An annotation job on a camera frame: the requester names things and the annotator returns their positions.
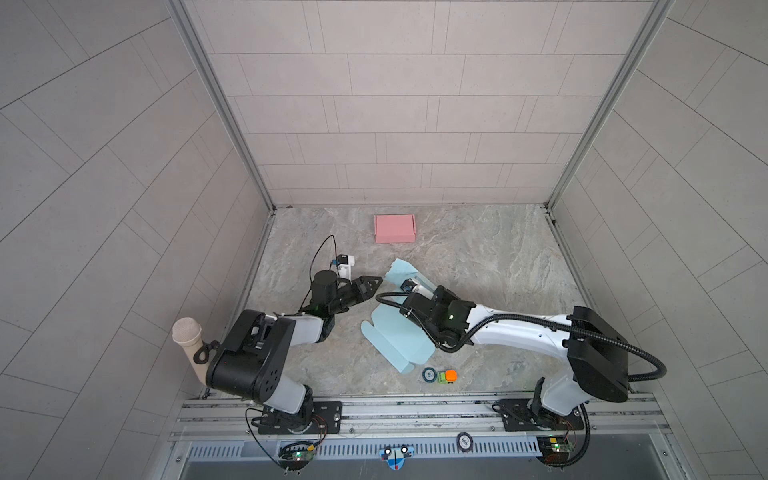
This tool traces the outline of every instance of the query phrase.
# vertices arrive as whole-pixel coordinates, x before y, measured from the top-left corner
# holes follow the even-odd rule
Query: vent grille
[[[410,445],[414,458],[451,457],[540,457],[541,451],[535,437],[474,437],[475,446],[471,452],[456,448],[454,437],[403,438],[403,439],[327,439],[317,449],[317,460],[360,460],[379,458],[379,451],[385,447]],[[290,440],[280,441],[287,445]],[[272,454],[278,452],[275,441],[262,441],[264,448]],[[232,462],[269,460],[253,441],[193,442],[190,462]]]

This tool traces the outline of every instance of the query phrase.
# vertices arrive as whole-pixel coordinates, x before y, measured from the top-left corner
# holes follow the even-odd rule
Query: black cable
[[[393,302],[391,300],[385,300],[384,297],[408,296],[408,295],[409,293],[404,293],[404,292],[385,292],[385,293],[380,293],[376,295],[376,300],[385,305],[394,306],[397,309],[401,309],[402,305],[400,305],[397,302]],[[562,323],[552,322],[551,320],[540,319],[534,316],[521,315],[519,313],[497,313],[495,315],[490,315],[480,320],[479,322],[477,322],[477,324],[475,324],[475,326],[469,329],[469,331],[467,331],[467,333],[465,333],[464,336],[462,336],[462,338],[459,339],[459,341],[454,346],[444,346],[426,328],[425,320],[422,319],[417,312],[411,310],[409,312],[409,315],[416,320],[419,326],[421,326],[422,330],[424,330],[424,333],[426,333],[427,337],[432,341],[432,343],[434,343],[435,346],[438,347],[440,350],[447,353],[458,352],[458,350],[461,349],[478,332],[478,330],[488,325],[489,323],[498,322],[499,320],[518,320],[522,322],[534,323],[540,326],[546,326],[547,328],[552,330],[561,330],[563,332],[572,333],[577,337],[595,339],[599,342],[616,346],[622,350],[626,350],[627,352],[642,358],[643,360],[648,361],[651,365],[656,367],[656,370],[654,370],[653,372],[637,373],[634,375],[629,375],[627,377],[627,381],[629,382],[645,382],[647,380],[656,380],[656,379],[660,379],[661,377],[667,374],[667,366],[665,366],[664,363],[661,362],[661,360],[651,355],[650,353],[646,352],[645,350],[637,348],[634,345],[630,345],[629,343],[622,342],[619,339],[613,339],[609,336],[605,336],[600,333],[591,332],[589,330],[582,329],[577,326],[564,325]]]
[[[589,447],[589,438],[591,435],[591,427],[589,426],[589,417],[587,416],[587,409],[584,407],[584,404],[582,403],[579,408],[581,410],[581,418],[584,420],[584,442],[581,444],[581,448],[578,452],[576,452],[576,455],[570,457],[565,462],[545,463],[545,465],[555,468],[570,467],[574,463],[581,460],[581,458],[584,457],[584,454],[587,453],[587,448]]]
[[[272,458],[272,455],[270,455],[270,454],[269,454],[269,452],[268,452],[268,451],[267,451],[267,450],[264,448],[264,446],[263,446],[263,445],[261,445],[261,442],[259,442],[259,440],[256,438],[256,436],[253,434],[253,430],[251,430],[251,429],[250,429],[250,422],[248,421],[248,410],[253,410],[254,412],[261,412],[261,411],[260,411],[259,409],[253,409],[253,408],[250,408],[250,407],[249,407],[249,408],[247,408],[247,409],[245,409],[245,424],[246,424],[246,425],[247,425],[247,427],[248,427],[248,432],[250,432],[250,436],[252,436],[252,437],[253,437],[253,439],[254,439],[254,440],[256,440],[256,444],[257,444],[259,447],[261,447],[261,450],[264,452],[264,454],[265,454],[266,456],[268,456],[268,457],[270,458],[270,460],[272,460],[272,463],[274,463],[275,465],[277,465],[277,468],[279,468],[280,470],[282,470],[282,469],[283,469],[283,466],[282,466],[280,463],[278,463],[278,461],[277,461],[277,460],[275,460],[274,458]]]

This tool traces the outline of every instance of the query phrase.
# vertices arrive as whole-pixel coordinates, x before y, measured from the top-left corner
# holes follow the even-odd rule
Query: white tile
[[[159,349],[118,330],[30,478],[95,478]]]
[[[458,95],[463,68],[464,55],[349,56],[355,95]]]
[[[0,309],[34,329],[144,192],[107,149],[95,155],[0,243]]]
[[[511,204],[517,188],[450,187],[445,189],[444,204]]]
[[[563,33],[563,27],[565,26],[568,15],[571,13],[571,6],[573,2],[558,2],[557,8],[554,10],[554,16],[549,24],[547,30],[547,39],[544,42],[544,47],[541,48],[541,53],[552,54],[558,46],[560,41],[560,35]]]
[[[568,249],[571,251],[571,255],[576,262],[576,267],[579,270],[584,268],[592,260],[592,253],[584,242],[584,238],[581,237],[581,232],[578,231],[576,223],[571,218],[565,202],[558,202],[554,206],[553,213],[560,231],[563,233],[566,242],[568,242]]]
[[[149,187],[204,121],[191,88],[181,83],[112,139],[109,148]]]
[[[638,333],[637,341],[667,366],[667,374],[659,382],[696,452],[741,449],[741,442],[667,322],[662,320]]]
[[[323,100],[320,97],[236,97],[236,99],[247,129],[244,133],[284,134],[328,131]]]
[[[88,54],[80,46],[78,40],[69,31],[67,25],[61,21],[58,13],[51,7],[48,0],[25,0],[24,3],[32,10],[35,17],[43,24],[45,30],[56,40],[58,46],[64,50],[74,65],[88,60]]]
[[[445,40],[448,34],[448,16],[450,2],[435,2],[435,21],[432,26],[432,53],[445,53]]]
[[[214,113],[205,121],[203,126],[200,127],[198,134],[205,143],[205,147],[210,152],[211,157],[213,157],[215,167],[221,165],[224,158],[232,151],[233,145],[229,134],[227,134],[227,129],[224,128],[224,124],[221,121],[219,112]]]
[[[24,103],[88,159],[160,93],[134,47],[125,42],[33,91]]]
[[[741,55],[697,111],[763,161],[768,161],[768,65]]]
[[[651,2],[574,2],[555,53],[624,54]]]
[[[663,319],[664,316],[661,315],[661,310],[654,305],[645,312],[642,312],[637,318],[631,320],[629,326],[632,328],[635,335],[637,335],[646,328],[656,325]]]
[[[306,30],[310,34],[312,53],[325,53],[326,43],[323,39],[323,26],[320,24],[320,12],[317,2],[302,2]]]
[[[648,168],[632,187],[632,194],[694,276],[745,245],[663,158]]]
[[[24,2],[3,4],[0,32],[0,105],[74,66]]]
[[[654,305],[654,299],[614,239],[608,224],[600,227],[587,245],[625,318],[635,319]]]
[[[667,21],[643,57],[640,70],[685,100],[724,49],[697,31]]]
[[[0,238],[13,230],[69,174],[0,115]]]
[[[574,55],[559,95],[603,95],[623,55]]]
[[[195,2],[213,53],[312,53],[301,2]]]
[[[556,4],[452,2],[445,53],[539,53]]]
[[[204,323],[208,320],[213,307],[210,300],[193,288],[179,312],[179,317],[190,316]],[[136,398],[134,408],[156,415],[168,415],[187,368],[189,368],[189,359],[169,335],[152,366],[147,381],[144,382],[141,393]]]
[[[326,123],[328,132],[331,134],[339,133],[339,118],[336,116],[336,101],[333,97],[323,97],[323,110],[326,114]]]
[[[592,200],[589,199],[587,192],[584,191],[584,188],[576,180],[571,180],[568,183],[568,186],[563,191],[562,201],[565,202],[565,206],[568,207],[568,211],[571,213],[574,223],[576,223],[576,227],[582,233],[600,215],[598,209],[594,207]]]
[[[693,28],[762,62],[768,62],[768,8],[761,0],[712,0]]]
[[[0,114],[9,119],[16,128],[35,142],[41,150],[69,174],[73,174],[82,166],[83,160],[61,141],[61,138],[57,137],[37,115],[32,113],[32,110],[27,108],[21,100],[3,108],[0,110]]]
[[[477,156],[478,156],[478,149],[480,148],[481,138],[482,138],[482,134],[469,134],[469,144],[467,145],[467,154],[464,157],[465,163],[473,164],[476,162]]]
[[[699,368],[704,383],[711,386],[740,376],[759,372],[763,369],[750,352],[737,353],[726,359]]]
[[[768,167],[716,128],[677,165],[680,174],[763,258]]]
[[[165,5],[151,0],[51,0],[50,4],[91,57],[168,18]]]
[[[704,74],[701,81],[696,85],[690,95],[688,95],[688,98],[685,99],[685,104],[693,109],[699,108],[699,105],[704,98],[710,94],[717,82],[720,81],[723,75],[725,75],[725,72],[728,71],[730,66],[733,65],[737,58],[739,58],[739,55],[741,54],[738,51],[733,50],[731,47],[725,47],[723,53],[717,57],[717,60],[712,64],[710,69],[707,70],[707,73]]]
[[[398,165],[347,165],[349,188],[408,188],[420,187],[422,166]]]
[[[163,91],[163,93],[169,91],[171,84],[165,76],[165,73],[163,73],[163,69],[160,68],[160,64],[157,63],[154,55],[152,55],[152,50],[149,49],[149,45],[147,45],[144,37],[136,35],[131,37],[128,41],[136,49],[136,53],[141,57],[141,61],[144,63],[144,66],[147,67],[147,70],[149,70],[149,73],[152,75],[154,82],[160,90]]]
[[[31,334],[29,330],[0,320],[0,369],[5,370]]]
[[[432,2],[319,2],[328,53],[429,53]]]
[[[192,73],[194,63],[181,41],[181,35],[170,18],[141,32],[152,51],[152,56],[165,73],[171,85],[175,85]]]
[[[442,188],[366,188],[369,205],[435,205],[442,203]]]
[[[350,95],[346,55],[238,55],[254,95]]]
[[[636,239],[632,241],[632,243],[629,244],[628,247],[624,249],[624,255],[626,255],[629,260],[632,260],[638,253],[643,251],[643,249],[647,247],[650,242],[656,240],[656,237],[659,235],[661,235],[661,232],[659,232],[659,229],[656,228],[656,225],[649,225],[645,230],[643,230],[643,233],[641,233]]]
[[[0,464],[3,476],[27,478],[51,441],[60,419],[0,409]]]
[[[600,97],[539,97],[529,132],[580,134],[600,103]]]
[[[243,219],[233,208],[227,215],[224,225],[221,226],[219,235],[208,252],[200,275],[216,290],[221,291],[227,272],[230,270],[240,241],[245,235],[248,220]]]
[[[699,455],[704,468],[712,475],[752,475],[757,474],[757,467],[746,450],[732,452],[704,453]]]
[[[663,237],[645,247],[632,265],[694,366],[745,350],[739,336]]]
[[[768,394],[768,375],[753,373],[712,386],[710,391],[764,477],[768,474],[768,450],[760,438],[768,422],[764,415],[751,415],[750,404]]]
[[[103,480],[140,478],[156,442],[156,435],[122,430],[104,466],[101,467],[98,478]]]
[[[710,123],[640,72],[614,108],[670,164],[677,165]]]
[[[391,164],[460,164],[468,145],[469,134],[386,134]]]
[[[339,188],[333,165],[267,165],[264,169],[272,188]]]
[[[293,154],[285,134],[245,134],[253,160],[259,165],[293,164]]]
[[[432,182],[429,186],[494,187],[501,172],[502,166],[498,164],[438,165],[432,169]]]
[[[192,93],[194,93],[197,104],[200,105],[203,114],[208,118],[216,111],[216,107],[214,106],[214,101],[210,98],[210,93],[203,84],[203,79],[200,77],[197,70],[190,73],[190,76],[187,77],[187,83],[190,85],[190,88],[192,88]]]
[[[212,176],[188,141],[136,202],[134,210],[170,242]]]
[[[533,109],[536,108],[537,101],[538,97],[525,97],[518,123],[515,125],[516,132],[524,132],[528,128],[528,122],[531,121],[531,115],[533,115]]]
[[[238,55],[208,55],[225,95],[252,95]]]
[[[374,134],[300,134],[306,164],[374,164]]]
[[[755,250],[752,250],[750,246],[747,245],[722,262],[713,266],[706,273],[699,276],[698,280],[701,286],[707,292],[710,292],[734,278],[739,273],[748,270],[762,261],[763,259],[760,258],[760,255],[755,253]]]
[[[197,199],[217,227],[221,228],[227,212],[248,178],[243,161],[233,149]]]
[[[650,225],[648,215],[607,164],[600,167],[585,190],[622,249]]]
[[[335,100],[339,129],[342,132],[416,132],[425,130],[427,97],[355,96],[336,97]]]
[[[593,147],[620,180],[626,180],[632,169],[643,158],[650,145],[612,111],[605,121]]]
[[[506,186],[552,188],[562,171],[563,166],[557,164],[513,164]]]
[[[0,375],[0,408],[64,418],[78,394],[13,376]]]
[[[168,242],[146,220],[141,218],[135,210],[131,209],[125,215],[123,223],[160,255],[168,248]]]
[[[360,205],[366,202],[362,189],[355,188],[305,188],[291,190],[290,195],[295,205]]]
[[[768,265],[758,263],[710,292],[710,297],[750,348],[757,361],[768,366],[768,328],[763,321]]]
[[[168,336],[168,332],[135,312],[128,312],[121,327],[157,347],[163,346]]]
[[[637,184],[640,177],[645,175],[645,172],[657,158],[659,158],[659,154],[652,147],[648,148],[648,150],[645,151],[645,155],[643,155],[640,161],[637,162],[637,165],[635,165],[632,171],[627,175],[627,178],[624,179],[624,185],[632,190],[632,187]]]
[[[159,259],[120,225],[5,371],[79,392]]]
[[[467,55],[462,95],[557,95],[571,55]]]
[[[441,97],[437,131],[513,132],[524,97]]]
[[[187,216],[132,310],[170,330],[214,238],[194,215]]]
[[[600,313],[603,319],[625,338],[627,337],[624,332],[625,330],[627,333],[632,334],[632,330],[627,326],[627,320],[624,318],[619,304],[616,303],[611,288],[605,283],[605,278],[603,278],[603,274],[600,273],[600,269],[594,260],[587,263],[587,266],[581,269],[581,276],[584,278],[584,286],[587,287],[587,290],[592,295],[593,300],[597,304],[598,313]]]

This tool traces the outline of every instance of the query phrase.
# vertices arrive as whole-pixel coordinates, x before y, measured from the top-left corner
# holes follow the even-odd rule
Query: gray tiled wall
[[[0,6],[0,477],[140,478],[266,207],[163,0]]]
[[[768,478],[766,5],[677,0],[554,209],[699,478]]]
[[[650,4],[185,1],[279,205],[547,200]]]

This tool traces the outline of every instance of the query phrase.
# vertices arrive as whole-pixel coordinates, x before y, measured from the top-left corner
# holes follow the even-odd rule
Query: mounting plate
[[[314,410],[312,413],[326,421],[326,425],[328,425],[327,433],[339,433],[341,430],[341,402],[314,402],[313,408]],[[311,422],[310,426],[307,427],[304,432],[291,432],[279,423],[277,425],[270,425],[274,422],[272,411],[271,408],[265,406],[261,418],[254,419],[254,422],[259,422],[259,435],[291,435],[293,433],[301,435],[317,435],[320,433],[320,429],[315,422]]]
[[[496,403],[503,406],[509,412],[513,412],[517,415],[506,415],[502,413],[502,421],[504,422],[505,432],[547,432],[550,430],[541,430],[536,425],[530,422],[524,422],[522,419],[530,417],[528,412],[528,399],[501,399]],[[584,422],[581,420],[581,413],[578,408],[565,417],[571,423],[571,426],[575,430],[583,430]],[[556,430],[565,431],[568,427],[563,424],[558,425]]]

